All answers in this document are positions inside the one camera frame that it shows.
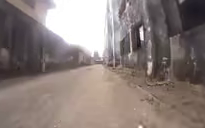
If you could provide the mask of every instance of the utility pole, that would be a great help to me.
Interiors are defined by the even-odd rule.
[[[115,33],[114,33],[114,13],[113,13],[113,4],[112,0],[109,0],[109,5],[110,5],[110,11],[111,11],[111,22],[112,22],[112,44],[113,44],[113,67],[115,68],[116,66],[116,56],[115,56]]]

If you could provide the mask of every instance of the building facade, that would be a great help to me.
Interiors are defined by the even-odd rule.
[[[153,79],[205,83],[205,1],[122,0],[117,5],[114,15],[126,28],[114,35],[123,66]]]
[[[21,0],[0,0],[0,70],[45,71],[48,58],[57,62],[69,48],[61,37],[44,26],[41,18],[34,17],[38,5],[33,4],[33,8],[30,5]]]
[[[52,0],[6,0],[39,23],[45,24],[48,9],[55,5]]]

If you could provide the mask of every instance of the sidewalk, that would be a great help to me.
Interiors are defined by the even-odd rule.
[[[182,118],[185,125],[194,128],[205,128],[205,87],[191,85],[186,82],[175,82],[172,85],[148,86],[143,72],[132,69],[112,69],[113,72],[128,81],[133,88],[143,89],[149,92],[165,109],[174,110],[174,115],[169,118]]]

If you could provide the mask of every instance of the sky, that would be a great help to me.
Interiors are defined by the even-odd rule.
[[[106,1],[54,0],[56,8],[48,11],[46,26],[68,43],[102,55]]]

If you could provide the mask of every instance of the pavement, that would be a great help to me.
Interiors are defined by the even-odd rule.
[[[0,81],[0,128],[190,127],[128,84],[102,65]]]

